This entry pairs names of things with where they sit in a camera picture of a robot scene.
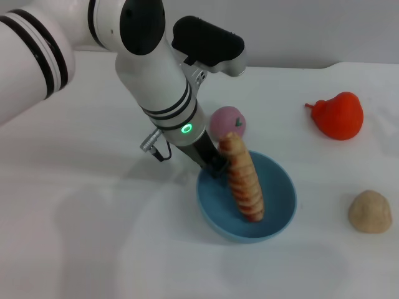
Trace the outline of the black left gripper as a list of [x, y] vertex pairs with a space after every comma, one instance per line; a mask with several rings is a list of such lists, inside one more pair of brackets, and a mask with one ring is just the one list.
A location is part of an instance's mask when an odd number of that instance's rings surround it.
[[229, 168], [229, 161], [220, 155], [207, 131], [194, 143], [184, 146], [183, 152], [201, 168], [206, 169], [212, 178], [220, 178]]

